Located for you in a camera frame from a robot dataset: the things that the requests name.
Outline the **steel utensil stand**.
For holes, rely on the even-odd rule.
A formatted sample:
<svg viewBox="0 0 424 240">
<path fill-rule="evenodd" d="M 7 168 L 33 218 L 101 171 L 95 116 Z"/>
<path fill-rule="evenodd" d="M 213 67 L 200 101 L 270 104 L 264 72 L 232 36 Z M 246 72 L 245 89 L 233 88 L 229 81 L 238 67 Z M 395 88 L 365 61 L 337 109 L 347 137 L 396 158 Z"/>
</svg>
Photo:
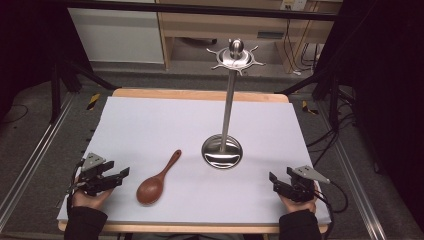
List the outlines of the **steel utensil stand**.
<svg viewBox="0 0 424 240">
<path fill-rule="evenodd" d="M 257 47 L 246 50 L 241 39 L 230 39 L 226 48 L 219 51 L 208 50 L 216 56 L 215 68 L 222 67 L 228 70 L 222 132 L 206 139 L 201 148 L 203 159 L 213 168 L 221 170 L 234 168 L 243 157 L 243 148 L 236 138 L 229 135 L 229 126 L 237 76 L 253 65 L 263 66 L 263 63 L 255 60 L 253 52 L 256 49 Z"/>
</svg>

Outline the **white cabinet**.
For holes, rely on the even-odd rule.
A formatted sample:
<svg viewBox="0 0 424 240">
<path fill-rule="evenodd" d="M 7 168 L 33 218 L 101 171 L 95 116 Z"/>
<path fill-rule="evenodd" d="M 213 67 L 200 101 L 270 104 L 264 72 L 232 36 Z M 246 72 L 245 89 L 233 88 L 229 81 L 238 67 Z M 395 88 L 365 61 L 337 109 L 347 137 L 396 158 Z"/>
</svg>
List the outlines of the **white cabinet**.
<svg viewBox="0 0 424 240">
<path fill-rule="evenodd" d="M 155 13 L 76 8 L 69 13 L 90 61 L 164 63 Z"/>
</svg>

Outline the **person's right hand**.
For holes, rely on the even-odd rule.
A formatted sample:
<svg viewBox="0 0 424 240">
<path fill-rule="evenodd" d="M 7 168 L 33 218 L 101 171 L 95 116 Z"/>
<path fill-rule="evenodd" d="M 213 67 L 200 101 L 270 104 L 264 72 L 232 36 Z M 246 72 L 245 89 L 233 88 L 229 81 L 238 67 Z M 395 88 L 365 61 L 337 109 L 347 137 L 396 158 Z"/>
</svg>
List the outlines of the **person's right hand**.
<svg viewBox="0 0 424 240">
<path fill-rule="evenodd" d="M 279 198 L 288 213 L 294 213 L 303 210 L 308 210 L 309 212 L 316 213 L 316 198 L 313 198 L 312 200 L 309 200 L 307 202 L 294 202 L 293 200 L 286 198 L 282 195 L 280 195 Z"/>
</svg>

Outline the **brown wooden spoon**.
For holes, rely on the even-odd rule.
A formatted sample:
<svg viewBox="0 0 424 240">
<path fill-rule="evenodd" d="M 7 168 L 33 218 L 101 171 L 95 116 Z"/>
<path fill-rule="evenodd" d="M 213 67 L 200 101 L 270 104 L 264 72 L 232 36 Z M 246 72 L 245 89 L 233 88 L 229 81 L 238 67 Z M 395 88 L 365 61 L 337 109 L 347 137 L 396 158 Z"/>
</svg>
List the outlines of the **brown wooden spoon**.
<svg viewBox="0 0 424 240">
<path fill-rule="evenodd" d="M 167 172 L 181 157 L 182 151 L 176 150 L 167 165 L 158 174 L 145 179 L 136 191 L 136 198 L 142 205 L 150 205 L 155 203 L 162 195 L 164 189 L 164 180 Z"/>
</svg>

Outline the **light wooden desk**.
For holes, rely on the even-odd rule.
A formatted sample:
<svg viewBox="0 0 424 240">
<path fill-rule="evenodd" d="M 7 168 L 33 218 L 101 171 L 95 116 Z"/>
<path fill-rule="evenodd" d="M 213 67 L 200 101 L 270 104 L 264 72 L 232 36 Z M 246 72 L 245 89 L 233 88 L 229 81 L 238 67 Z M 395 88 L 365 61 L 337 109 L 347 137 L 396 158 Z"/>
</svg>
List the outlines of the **light wooden desk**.
<svg viewBox="0 0 424 240">
<path fill-rule="evenodd" d="M 282 0 L 155 0 L 160 4 L 281 10 Z M 338 13 L 343 0 L 307 0 L 304 12 Z M 324 44 L 332 29 L 331 21 L 274 19 L 204 14 L 160 13 L 162 37 L 270 40 L 275 43 L 285 72 L 300 68 L 302 48 Z"/>
</svg>

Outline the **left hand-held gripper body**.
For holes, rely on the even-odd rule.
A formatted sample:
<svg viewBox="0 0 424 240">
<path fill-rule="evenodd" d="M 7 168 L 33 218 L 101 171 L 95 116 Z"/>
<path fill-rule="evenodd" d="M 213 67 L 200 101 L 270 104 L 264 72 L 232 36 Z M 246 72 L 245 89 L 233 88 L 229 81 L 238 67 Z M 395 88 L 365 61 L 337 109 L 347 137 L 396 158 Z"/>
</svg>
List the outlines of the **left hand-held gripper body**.
<svg viewBox="0 0 424 240">
<path fill-rule="evenodd" d="M 88 195 L 94 196 L 99 192 L 106 191 L 112 188 L 104 188 L 102 179 L 103 174 L 98 174 L 96 167 L 102 163 L 109 162 L 103 157 L 89 153 L 85 158 L 81 172 L 79 174 L 78 186 L 79 189 L 85 191 Z"/>
</svg>

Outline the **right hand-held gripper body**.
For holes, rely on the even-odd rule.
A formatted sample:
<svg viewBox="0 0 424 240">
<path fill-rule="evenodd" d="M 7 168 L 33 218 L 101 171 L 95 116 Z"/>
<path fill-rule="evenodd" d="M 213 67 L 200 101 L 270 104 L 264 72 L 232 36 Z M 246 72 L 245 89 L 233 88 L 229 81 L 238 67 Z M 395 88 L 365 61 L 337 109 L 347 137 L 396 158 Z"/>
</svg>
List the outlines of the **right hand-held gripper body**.
<svg viewBox="0 0 424 240">
<path fill-rule="evenodd" d="M 307 202 L 312 200 L 314 198 L 316 181 L 325 184 L 330 183 L 330 180 L 327 177 L 323 176 L 313 167 L 305 165 L 292 169 L 300 176 L 300 180 L 298 182 L 291 181 L 293 193 L 289 196 L 289 199 L 294 202 Z"/>
</svg>

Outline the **black horizontal frame bar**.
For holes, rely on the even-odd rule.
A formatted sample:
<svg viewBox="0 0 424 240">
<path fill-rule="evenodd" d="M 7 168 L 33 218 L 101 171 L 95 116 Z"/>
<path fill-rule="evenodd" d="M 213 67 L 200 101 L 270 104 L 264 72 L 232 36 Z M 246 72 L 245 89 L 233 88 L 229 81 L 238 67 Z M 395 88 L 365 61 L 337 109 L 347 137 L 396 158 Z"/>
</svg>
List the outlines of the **black horizontal frame bar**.
<svg viewBox="0 0 424 240">
<path fill-rule="evenodd" d="M 339 18 L 334 13 L 316 13 L 304 11 L 287 10 L 257 10 L 253 8 L 240 7 L 218 7 L 201 5 L 181 5 L 181 4 L 157 4 L 157 3 L 136 3 L 117 1 L 95 1 L 95 0 L 60 0 L 60 3 L 71 8 L 100 9 L 100 10 L 122 10 L 138 12 L 159 12 L 177 14 L 204 14 L 219 16 L 241 16 L 259 17 L 274 19 L 297 19 L 297 20 L 318 20 L 335 21 Z"/>
</svg>

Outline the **yellow black tape marker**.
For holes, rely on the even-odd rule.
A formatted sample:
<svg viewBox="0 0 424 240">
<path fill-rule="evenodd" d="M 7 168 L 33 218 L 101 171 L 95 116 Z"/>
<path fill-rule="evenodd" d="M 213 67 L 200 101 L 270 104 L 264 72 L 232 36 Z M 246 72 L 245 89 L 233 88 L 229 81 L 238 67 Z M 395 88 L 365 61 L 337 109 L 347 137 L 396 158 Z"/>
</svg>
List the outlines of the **yellow black tape marker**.
<svg viewBox="0 0 424 240">
<path fill-rule="evenodd" d="M 312 114 L 312 115 L 319 115 L 319 111 L 318 111 L 318 110 L 310 109 L 310 108 L 308 107 L 308 103 L 307 103 L 307 101 L 302 101 L 302 111 L 303 111 L 303 112 L 310 113 L 310 114 Z"/>
<path fill-rule="evenodd" d="M 93 94 L 90 98 L 88 105 L 87 105 L 87 110 L 93 110 L 94 106 L 96 105 L 99 98 L 100 98 L 99 93 Z"/>
</svg>

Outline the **person's left hand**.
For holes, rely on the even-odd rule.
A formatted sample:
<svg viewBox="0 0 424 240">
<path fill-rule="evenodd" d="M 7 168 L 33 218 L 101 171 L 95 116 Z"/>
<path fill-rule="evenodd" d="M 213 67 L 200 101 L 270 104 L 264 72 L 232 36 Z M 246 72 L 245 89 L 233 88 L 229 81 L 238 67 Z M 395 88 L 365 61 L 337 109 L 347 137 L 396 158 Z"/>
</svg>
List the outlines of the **person's left hand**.
<svg viewBox="0 0 424 240">
<path fill-rule="evenodd" d="M 84 191 L 77 189 L 72 197 L 73 207 L 87 207 L 95 210 L 101 210 L 104 202 L 110 197 L 113 189 L 101 192 L 96 196 L 90 196 Z"/>
</svg>

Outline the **metal floor rail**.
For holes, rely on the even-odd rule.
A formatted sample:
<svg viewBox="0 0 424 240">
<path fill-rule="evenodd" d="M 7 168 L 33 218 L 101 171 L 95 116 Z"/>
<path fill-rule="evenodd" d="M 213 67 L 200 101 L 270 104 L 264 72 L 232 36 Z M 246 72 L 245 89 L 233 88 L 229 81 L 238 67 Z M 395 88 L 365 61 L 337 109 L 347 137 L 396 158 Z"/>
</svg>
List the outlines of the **metal floor rail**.
<svg viewBox="0 0 424 240">
<path fill-rule="evenodd" d="M 60 129 L 73 104 L 75 96 L 75 93 L 65 94 L 63 102 L 59 104 L 59 113 L 57 117 L 53 120 L 52 123 L 48 125 L 44 131 L 42 137 L 38 141 L 35 148 L 32 150 L 31 155 L 14 181 L 5 199 L 0 203 L 0 233 L 3 232 L 30 180 L 36 172 L 40 162 L 43 160 L 43 157 L 49 149 L 51 143 L 53 142 L 58 130 Z"/>
<path fill-rule="evenodd" d="M 374 208 L 368 198 L 368 195 L 365 192 L 363 185 L 361 184 L 356 172 L 353 169 L 346 149 L 340 140 L 336 141 L 335 149 L 339 158 L 341 169 L 344 173 L 347 184 L 352 193 L 363 223 L 368 231 L 370 239 L 387 240 L 385 231 L 374 211 Z"/>
</svg>

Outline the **black curtain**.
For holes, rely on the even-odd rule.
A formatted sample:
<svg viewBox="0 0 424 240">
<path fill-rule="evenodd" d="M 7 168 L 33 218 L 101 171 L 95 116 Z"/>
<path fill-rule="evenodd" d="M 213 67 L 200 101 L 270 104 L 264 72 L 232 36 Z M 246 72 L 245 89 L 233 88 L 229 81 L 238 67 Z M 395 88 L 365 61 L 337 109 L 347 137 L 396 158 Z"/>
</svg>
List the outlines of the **black curtain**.
<svg viewBox="0 0 424 240">
<path fill-rule="evenodd" d="M 56 62 L 90 69 L 68 9 L 43 0 L 0 0 L 0 121 L 16 95 L 46 82 Z"/>
<path fill-rule="evenodd" d="M 424 231 L 424 0 L 343 0 L 319 70 L 354 88 L 377 159 Z"/>
</svg>

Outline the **white wall socket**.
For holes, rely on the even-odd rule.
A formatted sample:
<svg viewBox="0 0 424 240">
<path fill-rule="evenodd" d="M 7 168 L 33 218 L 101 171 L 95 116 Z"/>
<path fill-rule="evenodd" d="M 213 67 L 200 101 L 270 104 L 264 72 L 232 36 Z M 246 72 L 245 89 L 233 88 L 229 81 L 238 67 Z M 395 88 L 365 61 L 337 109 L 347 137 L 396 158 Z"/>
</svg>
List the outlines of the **white wall socket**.
<svg viewBox="0 0 424 240">
<path fill-rule="evenodd" d="M 282 0 L 280 9 L 291 11 L 303 11 L 307 0 Z"/>
</svg>

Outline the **white table mat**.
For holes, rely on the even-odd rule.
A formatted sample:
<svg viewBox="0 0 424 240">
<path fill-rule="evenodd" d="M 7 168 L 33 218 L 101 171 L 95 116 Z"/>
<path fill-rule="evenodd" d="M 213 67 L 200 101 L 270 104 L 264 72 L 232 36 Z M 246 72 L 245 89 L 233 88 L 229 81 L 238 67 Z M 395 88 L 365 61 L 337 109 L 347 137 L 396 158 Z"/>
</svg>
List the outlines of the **white table mat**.
<svg viewBox="0 0 424 240">
<path fill-rule="evenodd" d="M 311 160 L 290 103 L 236 102 L 229 133 L 243 148 L 228 170 L 208 165 L 204 141 L 222 129 L 221 101 L 111 97 L 87 150 L 130 173 L 106 201 L 110 222 L 140 224 L 277 224 L 285 209 L 268 179 L 287 182 L 288 167 Z M 167 172 L 161 197 L 142 205 L 139 185 L 161 172 L 172 154 L 181 157 Z"/>
</svg>

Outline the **black metal stand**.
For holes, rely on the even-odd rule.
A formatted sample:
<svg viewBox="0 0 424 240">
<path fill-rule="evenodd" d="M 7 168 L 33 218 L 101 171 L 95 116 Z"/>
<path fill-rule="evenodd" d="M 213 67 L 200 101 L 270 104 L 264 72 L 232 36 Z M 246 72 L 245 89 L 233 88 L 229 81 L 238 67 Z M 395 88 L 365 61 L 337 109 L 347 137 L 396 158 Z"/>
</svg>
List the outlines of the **black metal stand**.
<svg viewBox="0 0 424 240">
<path fill-rule="evenodd" d="M 340 95 L 340 79 L 342 77 L 341 71 L 331 72 L 330 70 L 323 70 L 318 73 L 314 73 L 312 76 L 294 84 L 287 89 L 277 91 L 277 94 L 291 95 L 297 90 L 300 90 L 312 83 L 315 83 L 316 86 L 312 92 L 312 97 L 314 100 L 323 100 L 324 97 L 330 95 L 330 106 L 329 106 L 329 115 L 328 120 L 332 128 L 339 128 L 339 118 L 338 118 L 338 99 Z"/>
<path fill-rule="evenodd" d="M 86 69 L 74 61 L 65 59 L 63 61 L 56 62 L 52 67 L 52 77 L 50 81 L 52 105 L 51 123 L 54 123 L 59 118 L 62 110 L 61 85 L 64 85 L 70 92 L 77 93 L 81 90 L 82 85 L 78 79 L 78 75 L 83 75 L 107 90 L 119 89 L 119 86 L 109 83 L 97 76 L 92 70 Z"/>
</svg>

